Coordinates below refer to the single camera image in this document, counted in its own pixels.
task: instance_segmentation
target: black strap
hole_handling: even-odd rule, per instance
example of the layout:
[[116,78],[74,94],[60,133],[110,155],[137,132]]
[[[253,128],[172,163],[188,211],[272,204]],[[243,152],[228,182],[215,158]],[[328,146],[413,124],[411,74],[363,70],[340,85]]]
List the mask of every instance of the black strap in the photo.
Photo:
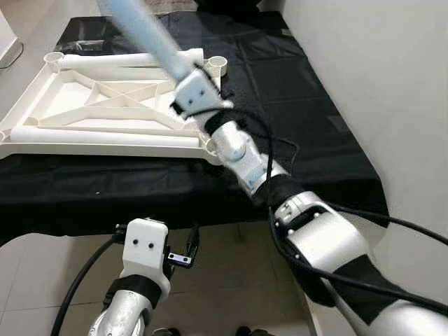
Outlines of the black strap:
[[[303,193],[304,188],[289,175],[276,175],[271,178],[271,200],[274,208],[285,202],[289,197]],[[264,182],[252,196],[255,205],[266,203],[267,183]]]
[[235,121],[241,119],[241,114],[232,111],[226,111],[225,113],[217,113],[210,117],[204,125],[205,132],[212,135],[219,127],[228,123],[229,121]]
[[[351,262],[341,266],[336,270],[335,274],[406,293],[401,287],[384,278],[367,255],[357,257],[357,259],[353,259]],[[393,297],[378,295],[338,282],[331,281],[331,284],[350,308],[368,325],[376,319],[383,309],[397,300]]]
[[146,297],[151,302],[153,309],[157,305],[160,295],[162,294],[159,285],[154,281],[145,276],[133,274],[126,276],[125,278],[116,279],[111,284],[103,301],[105,307],[110,305],[113,296],[120,290],[133,291]]

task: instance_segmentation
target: white plastic part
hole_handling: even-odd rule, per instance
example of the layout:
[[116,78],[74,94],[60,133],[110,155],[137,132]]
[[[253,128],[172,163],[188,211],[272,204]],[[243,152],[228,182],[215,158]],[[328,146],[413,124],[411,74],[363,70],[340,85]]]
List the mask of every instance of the white plastic part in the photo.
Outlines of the white plastic part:
[[228,61],[225,57],[213,56],[208,59],[205,68],[219,67],[221,69],[221,75],[224,76],[227,73],[227,65]]
[[[204,64],[204,51],[193,48],[178,52],[191,62]],[[52,67],[53,71],[63,69],[79,69],[88,67],[159,67],[159,62],[150,54],[126,54],[105,56],[64,55],[62,52],[50,52],[43,60]]]
[[[224,101],[217,94],[216,88],[204,76],[200,69],[195,69],[177,85],[176,103],[183,109],[182,117],[185,119],[196,111],[224,107]],[[195,116],[199,128],[202,128],[205,120],[209,119],[207,114],[204,113]]]
[[179,83],[194,70],[179,55],[179,46],[142,0],[100,0],[112,14],[114,23],[140,49],[154,55],[162,68]]
[[[253,195],[266,181],[267,156],[258,152],[252,138],[239,131],[235,121],[219,127],[212,135],[218,147],[218,157],[225,167],[238,178],[240,186],[248,195]],[[273,161],[271,176],[287,174]]]
[[163,274],[165,239],[168,227],[156,220],[134,219],[127,225],[120,278],[138,274],[159,285],[160,302],[168,297],[171,284]]
[[[202,50],[194,53],[198,57]],[[0,122],[0,159],[38,153],[202,158],[213,165],[221,163],[196,121],[184,120],[170,107],[175,83],[160,67],[60,70],[57,63],[62,58],[60,52],[45,56],[47,64]],[[220,87],[221,68],[208,66],[207,71]]]
[[14,127],[10,133],[12,142],[116,144],[136,146],[199,147],[199,139],[186,136],[165,136],[112,132],[71,131],[65,129],[41,129],[34,126]]

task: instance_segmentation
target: white tube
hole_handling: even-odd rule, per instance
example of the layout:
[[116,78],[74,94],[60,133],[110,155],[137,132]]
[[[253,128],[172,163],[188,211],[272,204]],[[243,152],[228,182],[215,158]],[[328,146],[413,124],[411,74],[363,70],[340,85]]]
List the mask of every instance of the white tube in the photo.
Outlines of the white tube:
[[223,56],[213,56],[210,57],[207,64],[205,64],[205,68],[209,67],[218,67],[221,70],[221,76],[224,76],[227,73],[227,59]]
[[13,143],[117,144],[199,148],[199,139],[195,137],[41,129],[35,126],[14,127],[10,133],[10,140]]
[[[203,65],[204,51],[201,48],[193,48],[178,52],[191,62]],[[105,55],[105,56],[80,56],[64,55],[61,52],[50,52],[43,60],[52,69],[77,69],[87,67],[159,67],[157,59],[150,54]]]
[[100,0],[110,11],[113,21],[132,42],[155,56],[162,68],[176,81],[181,82],[195,67],[179,57],[179,46],[165,27],[154,17],[143,0]]

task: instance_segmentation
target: black cable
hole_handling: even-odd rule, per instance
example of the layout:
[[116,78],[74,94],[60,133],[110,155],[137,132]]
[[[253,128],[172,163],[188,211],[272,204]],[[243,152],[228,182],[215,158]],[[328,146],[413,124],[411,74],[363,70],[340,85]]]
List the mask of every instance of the black cable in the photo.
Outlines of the black cable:
[[365,211],[365,210],[351,209],[351,208],[347,208],[345,206],[330,203],[330,202],[325,202],[325,203],[328,204],[330,207],[332,207],[334,210],[347,212],[348,214],[358,215],[358,216],[364,217],[366,219],[377,219],[377,220],[381,220],[381,221],[389,221],[389,222],[404,226],[405,228],[420,232],[421,234],[431,237],[434,240],[437,240],[438,242],[448,246],[448,238],[443,237],[441,234],[430,231],[430,230],[428,230],[424,227],[421,227],[417,224],[411,223],[407,220],[390,217],[390,216],[386,216],[386,215],[381,215],[380,213],[375,213],[375,212],[370,212],[370,211]]
[[409,302],[413,302],[417,305],[420,305],[422,307],[425,307],[427,309],[434,310],[436,312],[440,312],[441,314],[448,315],[448,306],[445,304],[442,304],[440,302],[436,302],[434,300],[428,299],[426,297],[422,297],[420,295],[406,293],[406,292],[400,292],[396,290],[392,290],[389,288],[384,288],[376,285],[372,285],[370,283],[360,282],[354,279],[347,278],[345,276],[340,276],[338,274],[333,274],[327,271],[324,271],[322,269],[318,269],[309,265],[304,264],[299,259],[296,259],[294,256],[287,253],[279,240],[279,237],[277,236],[277,231],[275,228],[274,223],[274,216],[272,211],[272,205],[271,205],[271,173],[272,173],[272,163],[273,163],[273,156],[274,156],[274,150],[273,150],[273,139],[272,139],[272,132],[270,130],[269,125],[257,114],[255,114],[252,111],[247,111],[242,108],[208,108],[207,110],[202,110],[195,112],[191,114],[190,116],[197,116],[202,113],[217,111],[218,113],[231,113],[235,112],[244,116],[248,116],[252,118],[254,121],[259,123],[259,125],[263,128],[263,130],[266,133],[267,140],[268,140],[268,156],[267,156],[267,172],[266,172],[266,184],[267,184],[267,208],[268,208],[268,221],[269,221],[269,227],[272,233],[272,238],[274,240],[274,244],[279,250],[280,254],[287,259],[288,262],[291,264],[299,267],[300,269],[315,274],[321,278],[327,279],[329,281],[338,282],[353,288],[361,289],[364,291],[369,291],[372,293],[376,293],[378,295],[385,295],[389,296],[391,298],[399,299],[399,300],[406,300]]
[[[267,139],[267,136],[255,133],[253,131],[251,131],[251,134],[255,135],[256,137]],[[289,145],[291,147],[294,147],[294,149],[295,149],[294,150],[294,154],[291,157],[291,161],[290,161],[290,164],[289,164],[290,165],[289,166],[289,174],[292,176],[293,175],[294,164],[295,164],[295,159],[297,159],[297,156],[298,156],[298,154],[300,152],[300,146],[298,144],[296,144],[294,141],[287,140],[285,138],[277,138],[276,136],[273,136],[272,138],[273,138],[274,141],[282,142],[282,143],[287,144],[287,145]]]
[[23,42],[20,42],[20,45],[22,46],[22,49],[21,49],[21,51],[19,52],[19,55],[17,55],[17,56],[15,57],[15,59],[13,59],[13,60],[11,61],[11,63],[8,64],[7,66],[0,67],[0,70],[4,70],[4,69],[7,69],[7,68],[11,67],[11,66],[15,63],[15,61],[17,61],[17,60],[19,59],[19,57],[22,56],[22,54],[23,54],[23,50],[25,50],[25,44],[23,44]]
[[79,271],[78,275],[73,280],[73,283],[70,285],[70,288],[67,291],[67,294],[65,295],[64,301],[62,302],[61,307],[57,312],[56,319],[55,322],[53,323],[53,328],[51,330],[51,336],[59,335],[62,324],[64,322],[64,317],[67,313],[67,310],[69,309],[71,299],[73,299],[76,290],[78,289],[79,285],[81,284],[81,281],[84,279],[87,272],[89,272],[90,268],[93,266],[93,264],[95,264],[95,262],[101,256],[101,254],[103,254],[103,252],[105,252],[105,250],[107,250],[115,242],[116,237],[112,236],[112,238],[106,241],[95,251],[95,253],[93,253],[90,259],[85,263],[81,271]]

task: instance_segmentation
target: black cloth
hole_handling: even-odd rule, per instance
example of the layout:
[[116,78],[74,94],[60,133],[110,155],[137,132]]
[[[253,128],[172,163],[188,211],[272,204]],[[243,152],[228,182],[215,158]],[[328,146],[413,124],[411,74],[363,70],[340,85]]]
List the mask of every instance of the black cloth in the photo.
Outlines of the black cloth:
[[[334,203],[386,214],[378,175],[280,14],[245,20],[203,12],[160,17],[182,48],[228,59],[224,94],[233,92],[235,106],[259,112],[276,137],[300,146],[293,175],[304,188]],[[56,50],[139,52],[106,17],[72,18]],[[265,140],[255,140],[265,151]],[[284,167],[294,151],[275,143],[275,158]],[[75,155],[12,155],[0,161],[0,211],[3,241],[28,232],[107,233],[141,216],[167,221],[171,228],[266,217],[232,173],[203,160]]]

